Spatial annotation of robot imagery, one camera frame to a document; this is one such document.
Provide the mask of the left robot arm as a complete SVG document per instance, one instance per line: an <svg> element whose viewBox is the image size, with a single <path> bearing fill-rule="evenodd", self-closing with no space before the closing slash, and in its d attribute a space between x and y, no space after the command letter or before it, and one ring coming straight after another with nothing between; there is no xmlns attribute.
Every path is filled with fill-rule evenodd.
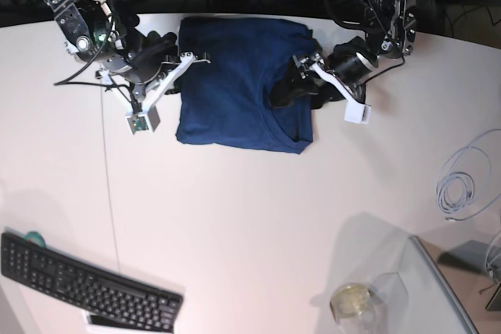
<svg viewBox="0 0 501 334"><path fill-rule="evenodd" d="M328 102L345 103L344 120L368 124L371 107L367 85L385 74L381 59L403 66L413 52L416 0L323 0L329 18L359 35L333 47L330 54L318 48L308 55L292 56L285 77L269 94L273 108L291 106L307 97L317 110Z"/></svg>

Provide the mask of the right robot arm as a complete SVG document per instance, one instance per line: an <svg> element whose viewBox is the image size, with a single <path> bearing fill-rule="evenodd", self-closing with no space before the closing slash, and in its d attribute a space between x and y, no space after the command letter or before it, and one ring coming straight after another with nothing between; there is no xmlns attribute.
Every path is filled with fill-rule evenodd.
<svg viewBox="0 0 501 334"><path fill-rule="evenodd" d="M208 54L180 52L178 36L143 34L139 18L114 0L42 0L51 10L67 51L83 66L57 87L79 85L93 63L99 64L93 87L113 92L125 108L131 133L154 132L160 124L158 102L178 93L175 82L194 64L208 63Z"/></svg>

